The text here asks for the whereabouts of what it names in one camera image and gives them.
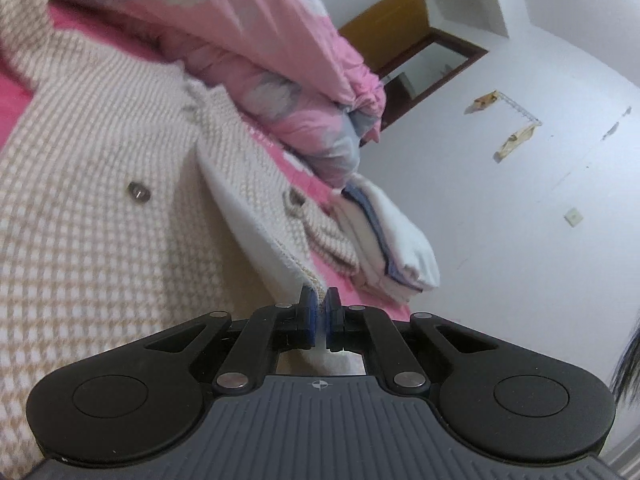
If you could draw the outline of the beige white houndstooth knit cardigan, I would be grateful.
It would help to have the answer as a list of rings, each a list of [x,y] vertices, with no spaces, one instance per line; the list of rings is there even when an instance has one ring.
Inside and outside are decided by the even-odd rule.
[[[1,47],[34,94],[1,152],[1,470],[41,454],[25,408],[52,370],[209,310],[246,318],[324,292],[311,245],[359,266],[226,90],[119,52],[22,60],[49,0],[1,0]]]

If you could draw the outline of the folded white purple clothes stack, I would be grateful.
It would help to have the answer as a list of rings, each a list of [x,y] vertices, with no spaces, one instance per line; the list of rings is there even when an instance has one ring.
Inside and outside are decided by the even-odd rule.
[[[354,174],[331,192],[329,208],[356,250],[359,285],[398,304],[439,288],[431,243],[382,188]]]

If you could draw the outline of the brown wooden door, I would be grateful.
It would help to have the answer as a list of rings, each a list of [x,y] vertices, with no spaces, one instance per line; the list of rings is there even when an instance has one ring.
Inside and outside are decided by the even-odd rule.
[[[383,129],[487,54],[432,26],[426,0],[380,0],[340,33],[381,79]]]

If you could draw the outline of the pink floral bed sheet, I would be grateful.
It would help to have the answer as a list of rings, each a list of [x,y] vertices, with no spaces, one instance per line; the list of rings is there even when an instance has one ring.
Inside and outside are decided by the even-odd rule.
[[[29,35],[39,40],[39,44],[29,48],[21,55],[22,60],[48,64],[52,68],[74,70],[84,58],[78,47],[93,47],[91,54],[119,52],[126,58],[155,63],[166,67],[168,64],[160,58],[157,50],[143,41],[130,37],[116,27],[101,21],[89,11],[64,3],[51,3],[44,8],[44,20],[29,29]],[[30,84],[26,81],[24,70],[18,70],[10,64],[6,46],[1,47],[1,143],[6,144],[13,138],[12,130],[22,118],[32,99]],[[293,153],[286,150],[279,141],[264,129],[256,126],[253,119],[242,115],[244,128],[262,146],[273,162],[292,185],[296,186],[316,204],[328,208],[329,187],[311,174],[310,169]],[[368,304],[384,310],[395,321],[406,322],[410,318],[410,309],[406,304],[398,304],[393,299],[385,299],[356,287],[346,274],[335,270],[337,262],[322,254],[322,249],[311,245],[311,258],[314,268],[331,287],[336,287],[341,298],[348,304]]]

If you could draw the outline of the pink floral quilt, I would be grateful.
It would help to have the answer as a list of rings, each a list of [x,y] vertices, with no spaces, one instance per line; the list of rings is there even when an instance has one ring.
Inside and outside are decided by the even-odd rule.
[[[66,0],[101,11],[295,152],[327,185],[356,174],[381,133],[380,78],[321,0]]]

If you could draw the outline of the white wall socket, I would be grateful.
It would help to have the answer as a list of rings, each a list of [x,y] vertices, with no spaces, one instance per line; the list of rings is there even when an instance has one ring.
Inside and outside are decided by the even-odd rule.
[[[574,228],[575,226],[578,226],[578,224],[582,222],[582,220],[584,220],[584,217],[582,216],[582,213],[577,208],[572,208],[569,211],[567,211],[566,214],[564,214],[564,219],[569,226]]]

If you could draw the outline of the white wall hook rack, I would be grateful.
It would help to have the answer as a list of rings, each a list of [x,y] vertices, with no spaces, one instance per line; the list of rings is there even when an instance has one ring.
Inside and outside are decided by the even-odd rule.
[[[500,90],[478,96],[465,107],[464,114],[483,117],[491,139],[496,142],[492,159],[497,164],[504,162],[542,127],[536,115]]]

